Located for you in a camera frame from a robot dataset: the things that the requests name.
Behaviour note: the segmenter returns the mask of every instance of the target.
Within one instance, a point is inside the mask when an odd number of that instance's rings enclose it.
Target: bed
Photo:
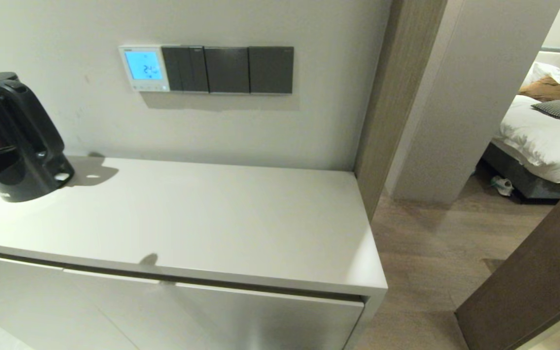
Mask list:
[[[560,52],[540,51],[535,62],[560,68]],[[560,120],[531,108],[538,103],[516,95],[482,156],[522,200],[560,198]]]

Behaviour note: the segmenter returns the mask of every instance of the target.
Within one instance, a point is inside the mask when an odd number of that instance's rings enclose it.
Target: white bedsheet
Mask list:
[[[525,157],[531,173],[560,184],[560,120],[531,108],[538,103],[516,95],[494,138]]]

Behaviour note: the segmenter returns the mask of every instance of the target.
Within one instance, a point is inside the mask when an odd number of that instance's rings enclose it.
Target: bed frame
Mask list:
[[[548,64],[560,63],[560,49],[553,47],[542,47],[536,60]],[[533,175],[529,170],[520,164],[515,158],[505,153],[490,142],[482,159],[491,166],[500,176],[507,178],[518,191],[523,202],[536,200],[558,200],[560,199],[560,184],[556,184],[546,179]]]

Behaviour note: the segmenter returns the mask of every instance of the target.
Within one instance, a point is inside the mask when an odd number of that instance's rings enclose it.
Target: white pillow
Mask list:
[[[525,87],[528,84],[536,82],[537,80],[540,80],[547,75],[553,77],[553,79],[560,84],[559,67],[542,62],[533,62],[531,69],[529,69],[528,73],[526,74],[526,78],[524,78],[524,82],[522,82],[522,86]]]

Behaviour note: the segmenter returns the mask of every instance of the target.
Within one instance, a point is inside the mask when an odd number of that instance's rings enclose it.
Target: cabinet countertop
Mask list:
[[[69,160],[76,175],[63,188],[0,198],[0,253],[324,292],[387,289],[352,173]]]

